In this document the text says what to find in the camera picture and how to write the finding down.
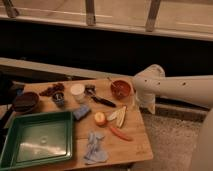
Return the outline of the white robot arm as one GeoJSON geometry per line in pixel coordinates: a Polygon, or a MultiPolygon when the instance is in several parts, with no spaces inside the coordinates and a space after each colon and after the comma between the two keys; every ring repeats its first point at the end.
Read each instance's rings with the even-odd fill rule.
{"type": "Polygon", "coordinates": [[[208,108],[209,112],[200,130],[192,154],[189,171],[213,171],[213,75],[166,77],[157,64],[132,77],[138,105],[155,113],[155,97],[174,100],[208,108]]]}

